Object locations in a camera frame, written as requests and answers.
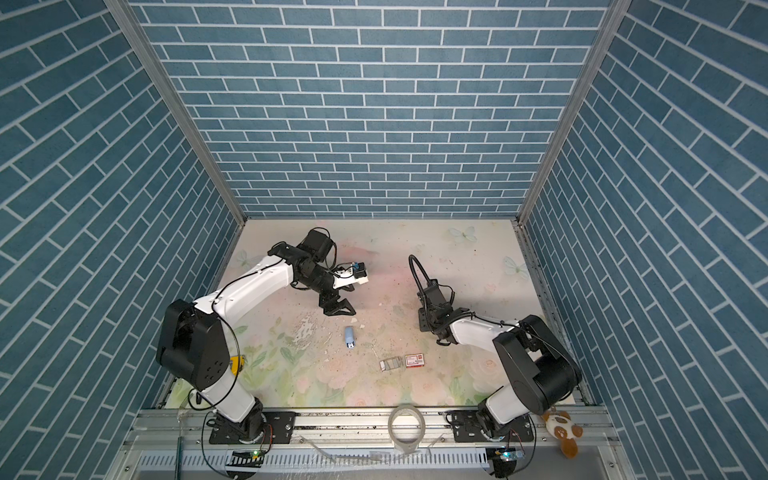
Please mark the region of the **red staples box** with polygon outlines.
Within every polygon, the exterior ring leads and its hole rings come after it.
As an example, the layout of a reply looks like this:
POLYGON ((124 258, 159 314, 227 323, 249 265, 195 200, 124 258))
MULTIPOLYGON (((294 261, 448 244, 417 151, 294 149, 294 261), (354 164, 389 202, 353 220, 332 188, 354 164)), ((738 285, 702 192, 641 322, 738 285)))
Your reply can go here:
POLYGON ((425 357, 422 353, 407 354, 404 356, 406 368, 418 368, 425 365, 425 357))

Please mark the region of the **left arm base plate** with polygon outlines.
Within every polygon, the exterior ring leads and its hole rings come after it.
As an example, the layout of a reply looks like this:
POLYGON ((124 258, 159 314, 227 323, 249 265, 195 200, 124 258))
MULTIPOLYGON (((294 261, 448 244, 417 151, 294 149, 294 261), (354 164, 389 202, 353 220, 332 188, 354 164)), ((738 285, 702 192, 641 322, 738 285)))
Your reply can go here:
POLYGON ((297 414, 292 411, 258 411, 235 423, 221 414, 206 421, 213 445, 288 444, 297 414))

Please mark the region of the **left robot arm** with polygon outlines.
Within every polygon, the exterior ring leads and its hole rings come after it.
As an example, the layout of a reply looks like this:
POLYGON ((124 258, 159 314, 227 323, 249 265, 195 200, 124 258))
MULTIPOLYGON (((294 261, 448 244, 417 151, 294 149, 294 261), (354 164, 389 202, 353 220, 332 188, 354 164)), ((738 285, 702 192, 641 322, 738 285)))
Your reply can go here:
POLYGON ((222 288, 192 302, 176 300, 164 314, 156 361, 188 382, 217 413, 241 424, 258 410, 257 399, 241 384, 230 365, 230 349, 241 351, 235 324, 272 294, 291 285, 314 291, 326 316, 353 316, 341 297, 368 281, 365 264, 328 266, 338 248, 327 229, 315 227, 296 246, 275 243, 255 267, 222 288))

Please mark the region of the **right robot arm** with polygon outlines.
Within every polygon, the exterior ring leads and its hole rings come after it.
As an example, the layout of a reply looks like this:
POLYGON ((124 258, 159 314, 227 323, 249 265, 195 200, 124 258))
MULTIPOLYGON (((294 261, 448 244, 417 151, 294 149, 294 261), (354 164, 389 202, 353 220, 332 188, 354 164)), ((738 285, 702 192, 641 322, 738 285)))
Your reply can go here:
POLYGON ((416 283, 420 327, 443 346, 469 345, 495 353, 507 383, 481 401, 478 420, 491 431, 529 413, 542 415, 570 396, 582 371, 544 320, 528 315, 508 323, 455 308, 435 279, 416 283))

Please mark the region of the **staples tray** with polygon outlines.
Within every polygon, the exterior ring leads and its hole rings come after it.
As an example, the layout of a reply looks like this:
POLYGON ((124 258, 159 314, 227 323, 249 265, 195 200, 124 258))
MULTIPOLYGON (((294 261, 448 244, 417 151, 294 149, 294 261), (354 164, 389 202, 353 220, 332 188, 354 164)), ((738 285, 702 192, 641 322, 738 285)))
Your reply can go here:
POLYGON ((389 357, 382 359, 379 366, 382 372, 397 370, 404 367, 404 360, 400 356, 389 357))

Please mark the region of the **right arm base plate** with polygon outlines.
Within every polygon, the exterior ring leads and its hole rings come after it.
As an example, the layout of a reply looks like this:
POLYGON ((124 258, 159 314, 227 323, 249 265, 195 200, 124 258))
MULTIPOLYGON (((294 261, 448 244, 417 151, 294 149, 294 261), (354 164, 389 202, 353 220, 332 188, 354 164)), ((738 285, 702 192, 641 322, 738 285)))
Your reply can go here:
POLYGON ((489 414, 474 410, 449 410, 444 419, 456 443, 532 442, 535 434, 526 415, 499 424, 489 414))

